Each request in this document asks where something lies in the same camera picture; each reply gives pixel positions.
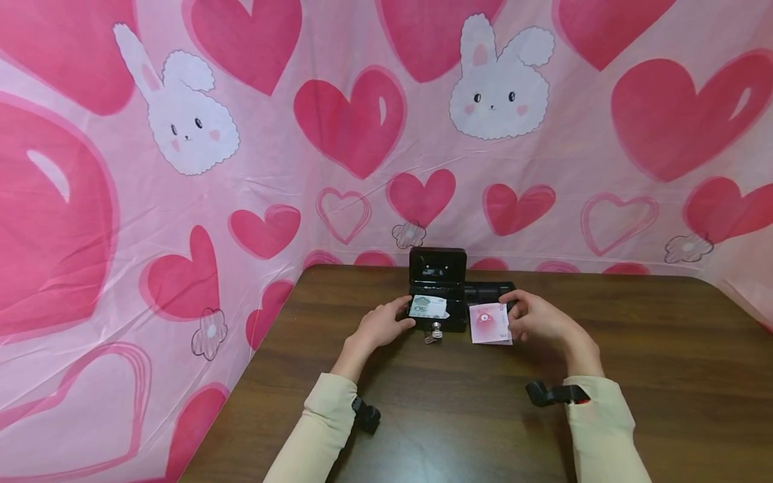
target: left hand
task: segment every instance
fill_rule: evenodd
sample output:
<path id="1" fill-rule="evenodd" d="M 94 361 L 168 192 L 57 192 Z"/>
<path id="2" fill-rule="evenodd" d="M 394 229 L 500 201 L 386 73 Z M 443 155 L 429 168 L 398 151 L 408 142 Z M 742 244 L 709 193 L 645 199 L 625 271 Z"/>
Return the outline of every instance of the left hand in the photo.
<path id="1" fill-rule="evenodd" d="M 371 350 L 389 344 L 398 335 L 416 325 L 412 318 L 404 318 L 397 321 L 397 313 L 400 312 L 411 300 L 411 295 L 396 298 L 385 305 L 379 305 L 368 312 L 359 327 L 352 334 L 351 339 L 359 344 L 364 344 Z"/>

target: bunny ear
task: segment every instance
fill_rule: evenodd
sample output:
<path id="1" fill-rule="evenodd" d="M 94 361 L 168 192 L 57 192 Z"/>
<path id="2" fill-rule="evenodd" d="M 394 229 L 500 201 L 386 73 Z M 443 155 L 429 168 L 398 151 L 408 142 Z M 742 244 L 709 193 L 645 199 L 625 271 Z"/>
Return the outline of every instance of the bunny ear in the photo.
<path id="1" fill-rule="evenodd" d="M 169 54 L 164 62 L 164 82 L 178 80 L 193 90 L 212 90 L 215 77 L 212 69 L 201 57 L 182 50 Z"/>
<path id="2" fill-rule="evenodd" d="M 148 99 L 155 91 L 161 89 L 161 79 L 153 70 L 153 65 L 148 58 L 148 53 L 137 38 L 134 32 L 129 29 L 125 23 L 117 23 L 113 26 L 115 42 L 118 44 L 118 50 L 121 51 L 121 57 L 124 59 L 126 68 L 134 78 L 140 92 Z"/>
<path id="3" fill-rule="evenodd" d="M 500 58 L 506 62 L 519 60 L 527 66 L 542 66 L 550 60 L 555 46 L 556 40 L 550 31 L 529 27 L 510 40 Z"/>
<path id="4" fill-rule="evenodd" d="M 468 17 L 461 28 L 461 70 L 496 62 L 494 28 L 482 13 Z"/>

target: white bunny face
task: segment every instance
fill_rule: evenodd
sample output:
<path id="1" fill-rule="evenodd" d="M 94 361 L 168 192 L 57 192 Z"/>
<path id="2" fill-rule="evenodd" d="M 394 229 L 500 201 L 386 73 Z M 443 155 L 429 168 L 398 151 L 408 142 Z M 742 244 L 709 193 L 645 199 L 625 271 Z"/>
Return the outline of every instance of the white bunny face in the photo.
<path id="1" fill-rule="evenodd" d="M 548 104 L 547 81 L 532 65 L 553 53 L 553 35 L 532 27 L 514 37 L 497 57 L 494 31 L 485 16 L 465 21 L 461 38 L 462 77 L 451 93 L 451 120 L 481 139 L 520 136 L 537 129 Z"/>
<path id="2" fill-rule="evenodd" d="M 200 175 L 236 153 L 239 131 L 228 109 L 204 94 L 215 87 L 209 65 L 182 50 L 167 56 L 160 77 L 140 39 L 123 23 L 113 34 L 142 96 L 164 158 L 183 175 Z"/>
<path id="3" fill-rule="evenodd" d="M 165 87 L 148 105 L 148 118 L 164 158 L 183 175 L 200 175 L 230 158 L 239 133 L 225 106 L 187 86 Z"/>

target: black cash box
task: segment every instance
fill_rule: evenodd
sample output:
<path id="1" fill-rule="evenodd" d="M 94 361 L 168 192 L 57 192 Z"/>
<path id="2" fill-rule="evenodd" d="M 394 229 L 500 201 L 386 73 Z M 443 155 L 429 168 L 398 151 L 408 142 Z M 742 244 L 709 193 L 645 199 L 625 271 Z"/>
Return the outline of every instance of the black cash box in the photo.
<path id="1" fill-rule="evenodd" d="M 430 295 L 446 300 L 448 318 L 416 319 L 416 328 L 434 330 L 439 322 L 443 332 L 465 332 L 470 319 L 470 305 L 491 304 L 516 289 L 513 282 L 466 281 L 467 253 L 462 248 L 414 247 L 410 249 L 409 291 L 411 295 Z M 514 303 L 508 303 L 508 310 Z"/>

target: pink heart backdrop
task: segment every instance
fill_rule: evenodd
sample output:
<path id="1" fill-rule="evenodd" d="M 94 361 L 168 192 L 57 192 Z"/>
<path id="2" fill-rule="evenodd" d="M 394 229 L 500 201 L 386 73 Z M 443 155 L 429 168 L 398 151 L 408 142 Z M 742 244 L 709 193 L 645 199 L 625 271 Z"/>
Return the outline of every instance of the pink heart backdrop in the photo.
<path id="1" fill-rule="evenodd" d="M 686 275 L 773 328 L 772 0 L 0 26 L 0 482 L 175 481 L 314 264 Z"/>

